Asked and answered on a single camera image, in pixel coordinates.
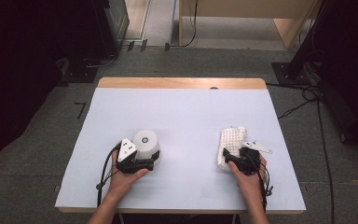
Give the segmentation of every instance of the table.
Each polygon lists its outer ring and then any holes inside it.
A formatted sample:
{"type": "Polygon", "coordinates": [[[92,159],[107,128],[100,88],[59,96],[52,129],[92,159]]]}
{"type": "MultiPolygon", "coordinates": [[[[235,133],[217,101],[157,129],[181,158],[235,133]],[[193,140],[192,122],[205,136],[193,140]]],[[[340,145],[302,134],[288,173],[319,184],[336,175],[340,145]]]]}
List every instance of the table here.
{"type": "Polygon", "coordinates": [[[119,213],[244,213],[235,177],[216,164],[220,130],[231,125],[245,126],[250,139],[273,150],[263,154],[274,186],[267,213],[304,211],[269,91],[260,78],[102,78],[55,206],[62,212],[95,211],[95,186],[107,153],[121,138],[151,129],[158,135],[161,162],[135,183],[119,213]]]}
{"type": "MultiPolygon", "coordinates": [[[[194,17],[197,0],[179,1],[179,45],[182,46],[182,17],[194,17]]],[[[293,46],[305,21],[319,0],[198,0],[197,17],[272,18],[287,49],[293,46]]]]}

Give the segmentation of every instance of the black cable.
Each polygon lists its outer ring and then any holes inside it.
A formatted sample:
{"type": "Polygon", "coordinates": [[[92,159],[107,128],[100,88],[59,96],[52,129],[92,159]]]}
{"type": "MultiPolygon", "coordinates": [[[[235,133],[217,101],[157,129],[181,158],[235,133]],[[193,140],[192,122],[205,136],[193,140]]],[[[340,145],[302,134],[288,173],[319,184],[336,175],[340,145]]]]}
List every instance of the black cable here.
{"type": "Polygon", "coordinates": [[[320,82],[322,79],[316,74],[315,62],[306,60],[303,65],[304,72],[312,78],[315,82],[320,82]]]}
{"type": "Polygon", "coordinates": [[[88,68],[105,67],[105,66],[109,65],[110,63],[112,63],[115,60],[116,55],[110,55],[110,57],[112,57],[112,58],[110,59],[110,61],[108,63],[94,64],[94,65],[84,65],[84,66],[86,66],[88,68]]]}
{"type": "Polygon", "coordinates": [[[269,170],[267,169],[267,167],[260,162],[260,165],[262,165],[264,167],[264,169],[266,169],[266,176],[267,176],[267,181],[266,181],[266,195],[269,196],[272,194],[272,188],[273,186],[271,186],[271,189],[269,188],[269,170]]]}
{"type": "Polygon", "coordinates": [[[108,176],[106,179],[104,179],[104,173],[106,171],[106,166],[107,166],[107,163],[109,162],[109,159],[110,157],[112,156],[113,152],[118,150],[120,148],[120,144],[117,144],[110,152],[109,154],[107,155],[106,157],[106,160],[105,160],[105,163],[103,165],[103,173],[101,175],[101,182],[97,185],[97,190],[98,190],[98,201],[97,201],[97,207],[100,206],[101,204],[101,200],[102,200],[102,197],[103,197],[103,186],[105,185],[106,183],[106,180],[112,176],[112,175],[115,175],[117,172],[114,172],[113,174],[111,174],[110,176],[108,176]]]}
{"type": "Polygon", "coordinates": [[[311,102],[315,102],[320,100],[321,94],[317,94],[316,91],[319,91],[317,86],[308,86],[308,87],[298,87],[298,86],[290,86],[290,85],[279,85],[279,84],[272,84],[272,83],[266,83],[268,86],[275,86],[275,87],[281,87],[281,88],[288,88],[288,89],[294,89],[294,90],[302,90],[302,97],[306,100],[306,102],[302,103],[301,105],[298,105],[294,108],[291,108],[289,110],[286,110],[281,116],[278,117],[278,119],[284,118],[288,115],[290,115],[291,113],[295,112],[296,110],[298,110],[300,107],[307,105],[311,102]],[[308,98],[306,96],[306,92],[311,92],[313,94],[313,98],[308,98]]]}
{"type": "Polygon", "coordinates": [[[188,42],[188,44],[181,46],[182,48],[185,48],[185,47],[189,46],[194,41],[194,38],[196,37],[196,34],[197,34],[197,7],[198,7],[198,4],[199,4],[199,0],[196,1],[196,8],[194,10],[194,34],[193,34],[193,37],[191,38],[190,42],[188,42]]]}
{"type": "MultiPolygon", "coordinates": [[[[306,67],[307,63],[312,63],[312,66],[314,66],[314,62],[315,62],[315,56],[317,58],[317,60],[321,60],[322,57],[324,56],[324,51],[320,50],[320,49],[316,49],[315,48],[315,43],[314,43],[314,35],[315,35],[315,31],[317,29],[319,29],[319,23],[320,23],[320,16],[322,11],[324,11],[325,5],[326,5],[327,0],[323,0],[322,4],[321,4],[321,8],[318,12],[318,15],[316,16],[315,19],[311,19],[310,20],[310,28],[309,28],[309,33],[308,35],[310,35],[310,43],[311,43],[311,51],[310,53],[305,57],[305,62],[304,62],[304,66],[306,67]]],[[[305,69],[306,73],[310,76],[310,74],[314,74],[316,75],[316,73],[313,71],[311,73],[308,73],[308,67],[306,67],[305,69]]],[[[320,78],[319,77],[315,77],[315,76],[310,76],[312,79],[314,79],[315,81],[319,82],[320,78]]]]}
{"type": "Polygon", "coordinates": [[[331,170],[330,170],[330,163],[327,156],[327,150],[326,150],[326,144],[324,141],[324,125],[322,122],[322,116],[321,116],[321,108],[319,105],[319,100],[317,101],[317,107],[318,107],[318,117],[319,117],[319,125],[321,127],[321,136],[322,136],[322,144],[324,146],[324,159],[326,162],[326,168],[327,168],[327,174],[328,174],[328,184],[330,186],[330,209],[331,209],[331,223],[334,224],[334,191],[333,191],[333,178],[331,177],[331,170]]]}
{"type": "MultiPolygon", "coordinates": [[[[188,10],[191,11],[191,5],[190,5],[190,1],[188,1],[188,10]]],[[[194,8],[194,19],[197,17],[197,14],[196,14],[196,9],[194,8]]],[[[190,24],[191,24],[191,27],[193,27],[193,31],[196,32],[196,27],[195,27],[195,23],[191,20],[191,16],[190,16],[190,24]]]]}
{"type": "Polygon", "coordinates": [[[260,168],[257,168],[257,166],[255,165],[255,162],[252,160],[252,158],[248,155],[248,153],[245,153],[245,156],[249,159],[249,161],[252,163],[252,165],[254,166],[257,176],[258,176],[258,181],[260,183],[260,190],[261,190],[261,197],[263,198],[263,209],[264,212],[266,212],[266,207],[267,207],[267,193],[266,193],[266,189],[264,189],[264,180],[263,178],[261,178],[261,174],[260,174],[260,168]]]}

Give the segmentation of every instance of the forearm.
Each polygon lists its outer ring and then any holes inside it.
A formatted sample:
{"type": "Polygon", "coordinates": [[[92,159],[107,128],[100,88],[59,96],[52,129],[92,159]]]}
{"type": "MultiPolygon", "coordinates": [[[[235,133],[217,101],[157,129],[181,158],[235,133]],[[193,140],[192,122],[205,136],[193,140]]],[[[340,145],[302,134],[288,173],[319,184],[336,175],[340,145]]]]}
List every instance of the forearm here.
{"type": "Polygon", "coordinates": [[[115,216],[119,198],[108,191],[97,211],[92,215],[89,224],[111,224],[115,216]]]}
{"type": "Polygon", "coordinates": [[[251,196],[245,198],[246,209],[252,224],[268,224],[269,220],[263,209],[261,197],[251,196]]]}

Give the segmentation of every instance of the white cylindrical object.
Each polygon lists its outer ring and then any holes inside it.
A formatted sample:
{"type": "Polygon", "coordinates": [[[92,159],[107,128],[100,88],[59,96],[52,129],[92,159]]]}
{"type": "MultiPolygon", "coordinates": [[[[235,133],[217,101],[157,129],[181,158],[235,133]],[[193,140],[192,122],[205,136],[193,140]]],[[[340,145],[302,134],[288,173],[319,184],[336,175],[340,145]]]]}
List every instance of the white cylindrical object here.
{"type": "Polygon", "coordinates": [[[151,130],[141,130],[133,136],[132,142],[138,148],[136,159],[151,159],[153,154],[159,151],[158,159],[154,161],[154,165],[157,165],[159,161],[161,161],[161,148],[159,147],[158,138],[155,132],[151,130]]]}

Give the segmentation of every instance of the electrical cord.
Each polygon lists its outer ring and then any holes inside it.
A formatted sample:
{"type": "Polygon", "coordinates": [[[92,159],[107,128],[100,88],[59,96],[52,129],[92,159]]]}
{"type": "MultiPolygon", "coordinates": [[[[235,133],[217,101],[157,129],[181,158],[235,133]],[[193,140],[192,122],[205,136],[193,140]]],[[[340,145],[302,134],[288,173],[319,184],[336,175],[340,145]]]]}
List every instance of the electrical cord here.
{"type": "Polygon", "coordinates": [[[197,34],[197,8],[198,8],[198,4],[199,4],[199,0],[196,0],[196,8],[194,9],[194,34],[193,37],[191,38],[190,42],[188,42],[186,45],[181,46],[182,48],[185,48],[187,46],[189,46],[193,41],[194,38],[196,37],[197,34]]]}
{"type": "Polygon", "coordinates": [[[331,170],[330,170],[330,163],[329,163],[329,159],[327,156],[327,150],[326,150],[326,145],[325,145],[325,140],[324,140],[324,124],[322,122],[322,115],[321,115],[321,108],[320,108],[320,104],[319,104],[319,100],[317,100],[317,107],[318,107],[318,117],[319,117],[319,125],[321,127],[321,136],[322,136],[322,144],[324,146],[324,159],[326,162],[326,168],[327,168],[327,174],[328,174],[328,184],[330,187],[330,210],[331,210],[331,223],[334,224],[335,220],[334,220],[334,190],[333,190],[333,178],[331,176],[331,170]]]}
{"type": "Polygon", "coordinates": [[[308,86],[306,88],[304,87],[297,87],[297,86],[281,86],[278,84],[271,84],[271,83],[267,83],[267,85],[269,86],[276,86],[276,87],[282,87],[282,88],[289,88],[289,89],[294,89],[294,90],[302,90],[302,97],[306,100],[306,102],[302,103],[301,105],[298,105],[294,108],[291,108],[289,110],[286,110],[281,116],[278,117],[278,119],[282,119],[284,117],[287,117],[288,115],[290,115],[291,113],[295,112],[296,110],[298,110],[300,107],[307,105],[309,103],[318,101],[322,98],[322,94],[321,93],[316,93],[316,91],[319,91],[318,87],[316,86],[308,86]],[[309,98],[306,95],[306,92],[310,92],[313,95],[313,98],[309,98]]]}
{"type": "MultiPolygon", "coordinates": [[[[276,86],[276,87],[282,87],[282,88],[287,88],[286,86],[280,86],[280,85],[277,85],[277,84],[270,84],[270,86],[276,86]]],[[[330,188],[330,213],[331,213],[331,223],[334,224],[335,223],[335,205],[334,205],[334,189],[333,189],[333,178],[331,176],[331,169],[330,169],[330,162],[329,162],[329,159],[328,159],[328,156],[327,156],[327,149],[326,149],[326,145],[325,145],[325,139],[324,139],[324,124],[323,124],[323,121],[322,121],[322,114],[321,114],[321,108],[320,108],[320,102],[322,101],[322,94],[321,93],[316,93],[316,91],[319,91],[319,89],[315,86],[309,86],[307,88],[301,88],[302,89],[302,96],[303,98],[306,100],[306,103],[303,103],[293,109],[290,109],[288,111],[291,111],[289,113],[286,114],[286,112],[284,113],[285,116],[288,116],[289,114],[291,114],[292,112],[294,112],[295,110],[299,109],[301,106],[303,105],[306,105],[307,103],[310,103],[310,102],[316,102],[316,105],[317,105],[317,111],[318,111],[318,120],[319,120],[319,125],[320,125],[320,128],[321,128],[321,137],[322,137],[322,144],[323,144],[323,149],[324,149],[324,160],[325,160],[325,163],[326,163],[326,169],[327,169],[327,174],[328,174],[328,183],[329,183],[329,188],[330,188]],[[306,91],[310,91],[314,97],[313,98],[308,98],[306,95],[305,95],[305,92],[306,91]]]]}
{"type": "Polygon", "coordinates": [[[107,65],[109,65],[110,63],[112,63],[115,58],[116,58],[116,55],[110,55],[110,57],[112,58],[108,63],[103,63],[103,64],[94,64],[94,65],[84,65],[86,66],[87,68],[96,68],[96,67],[105,67],[107,65]]]}
{"type": "Polygon", "coordinates": [[[267,207],[267,189],[264,188],[264,180],[263,178],[261,178],[261,174],[260,174],[260,169],[257,168],[257,166],[255,165],[255,162],[252,160],[252,158],[244,151],[245,156],[249,159],[249,161],[252,163],[252,165],[254,166],[257,176],[258,176],[258,181],[260,183],[260,191],[261,191],[261,197],[263,198],[263,209],[264,212],[266,212],[266,207],[267,207]]]}
{"type": "Polygon", "coordinates": [[[318,15],[316,16],[315,20],[312,19],[310,21],[310,29],[309,29],[309,35],[310,35],[310,46],[311,46],[311,52],[305,57],[305,63],[304,63],[304,71],[309,75],[310,78],[315,80],[316,82],[321,81],[321,78],[316,75],[316,70],[314,69],[315,63],[318,60],[319,62],[324,56],[324,51],[320,49],[315,48],[315,41],[314,41],[314,35],[317,29],[319,29],[318,24],[320,23],[320,17],[322,12],[325,10],[325,6],[327,4],[328,0],[324,0],[322,2],[321,8],[318,12],[318,15]]]}
{"type": "Polygon", "coordinates": [[[194,28],[194,33],[193,33],[193,37],[191,38],[190,42],[188,42],[186,45],[177,45],[177,46],[170,46],[170,48],[185,48],[187,46],[189,46],[191,43],[193,43],[194,39],[196,38],[196,35],[197,35],[197,9],[198,9],[198,5],[199,5],[199,0],[196,0],[196,8],[194,9],[194,24],[191,20],[191,16],[190,16],[190,23],[191,23],[191,26],[194,28]]]}
{"type": "Polygon", "coordinates": [[[103,186],[106,184],[106,180],[111,177],[112,175],[115,175],[118,171],[115,171],[114,173],[112,173],[111,175],[109,175],[108,177],[105,177],[104,176],[104,173],[106,171],[106,166],[107,166],[107,163],[109,162],[109,159],[110,157],[112,156],[113,152],[118,150],[120,148],[120,144],[117,144],[110,152],[109,154],[107,155],[106,157],[106,160],[105,160],[105,163],[103,165],[103,173],[101,175],[101,182],[97,185],[97,190],[98,190],[98,200],[97,200],[97,207],[100,206],[101,204],[101,200],[102,200],[102,197],[103,197],[103,186]]]}
{"type": "Polygon", "coordinates": [[[272,195],[272,189],[274,188],[273,186],[269,187],[269,170],[267,169],[267,167],[260,162],[260,165],[262,165],[264,167],[264,169],[266,170],[266,177],[264,179],[267,178],[267,180],[265,180],[266,182],[266,195],[270,196],[272,195]]]}

